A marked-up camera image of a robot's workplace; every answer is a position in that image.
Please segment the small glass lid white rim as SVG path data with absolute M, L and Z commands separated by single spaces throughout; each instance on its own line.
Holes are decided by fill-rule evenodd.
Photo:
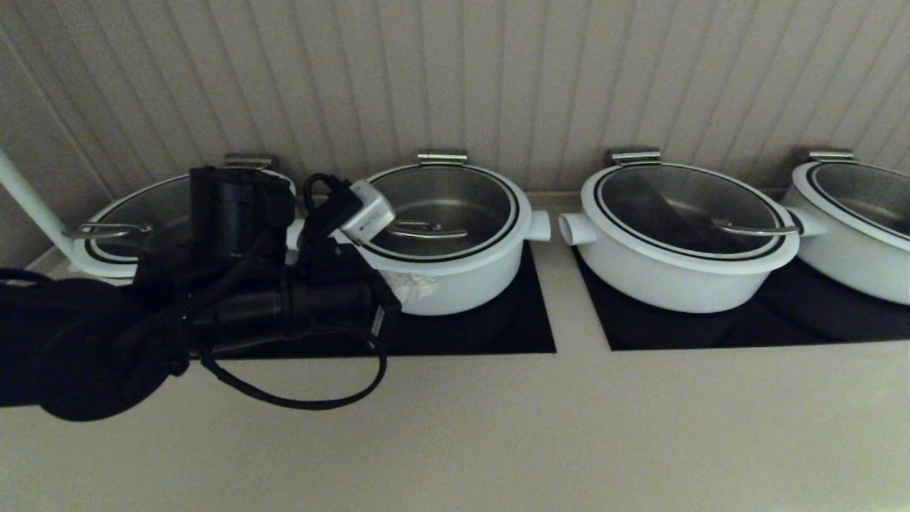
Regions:
M 399 166 L 368 178 L 395 220 L 358 252 L 376 269 L 447 274 L 501 258 L 532 230 L 528 197 L 480 166 Z

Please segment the deep white pot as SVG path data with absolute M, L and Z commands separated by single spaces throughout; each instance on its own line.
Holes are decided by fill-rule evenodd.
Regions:
M 407 263 L 398 270 L 381 270 L 380 274 L 389 285 L 391 272 L 425 274 L 438 279 L 438 290 L 441 294 L 437 302 L 438 308 L 403 309 L 406 314 L 417 316 L 457 314 L 487 304 L 510 285 L 519 271 L 524 242 L 549 240 L 549 213 L 545 210 L 524 210 L 521 211 L 519 223 L 516 223 L 511 233 L 483 252 L 438 265 Z

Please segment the black glass induction panel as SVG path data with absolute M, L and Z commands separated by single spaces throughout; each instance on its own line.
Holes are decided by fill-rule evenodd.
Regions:
M 542 285 L 526 242 L 519 271 L 510 285 L 487 304 L 445 316 L 400 314 L 380 332 L 389 356 L 486 356 L 486 354 L 555 353 Z M 279 360 L 371 357 L 360 337 L 321 334 L 295 341 L 225 349 L 220 360 Z
M 715 314 L 663 310 L 621 294 L 573 250 L 614 352 L 910 341 L 910 305 L 861 294 L 793 260 L 753 298 Z

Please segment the white pole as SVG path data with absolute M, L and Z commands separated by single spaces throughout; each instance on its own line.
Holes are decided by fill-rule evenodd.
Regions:
M 52 240 L 65 258 L 72 260 L 74 243 L 64 236 L 65 224 L 46 204 L 40 193 L 20 174 L 3 149 L 0 149 L 0 184 L 45 236 Z

